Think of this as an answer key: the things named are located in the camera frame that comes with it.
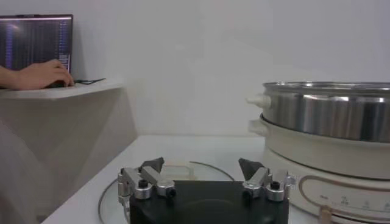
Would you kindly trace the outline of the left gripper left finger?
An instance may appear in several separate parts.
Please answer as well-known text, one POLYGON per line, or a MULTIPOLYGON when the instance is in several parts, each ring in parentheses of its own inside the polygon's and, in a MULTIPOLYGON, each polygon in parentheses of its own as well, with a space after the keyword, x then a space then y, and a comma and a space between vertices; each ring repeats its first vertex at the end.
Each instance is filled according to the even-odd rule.
POLYGON ((176 184, 163 177, 160 172, 165 161, 162 157, 145 161, 138 168, 123 167, 120 169, 118 181, 118 201, 124 212, 130 212, 130 199, 148 200, 155 193, 165 199, 176 196, 176 184))

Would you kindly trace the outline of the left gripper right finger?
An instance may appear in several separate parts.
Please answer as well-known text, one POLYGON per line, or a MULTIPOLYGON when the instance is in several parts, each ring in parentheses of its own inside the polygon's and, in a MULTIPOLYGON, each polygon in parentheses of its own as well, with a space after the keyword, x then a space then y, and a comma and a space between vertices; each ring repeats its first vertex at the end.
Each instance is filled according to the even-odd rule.
POLYGON ((243 198, 252 201, 265 197, 269 201, 282 202, 289 199, 290 190, 296 185, 296 179, 287 170, 272 173, 260 162, 240 158, 238 160, 245 181, 243 198))

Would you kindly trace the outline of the person's bare hand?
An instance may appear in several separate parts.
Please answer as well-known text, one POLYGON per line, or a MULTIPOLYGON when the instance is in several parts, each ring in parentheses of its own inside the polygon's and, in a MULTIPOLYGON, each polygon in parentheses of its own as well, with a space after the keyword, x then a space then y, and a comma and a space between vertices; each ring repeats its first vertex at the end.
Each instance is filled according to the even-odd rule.
POLYGON ((16 88, 34 90, 46 88, 53 83, 74 86, 74 79, 64 65, 57 59, 44 63, 34 63, 17 72, 16 88))

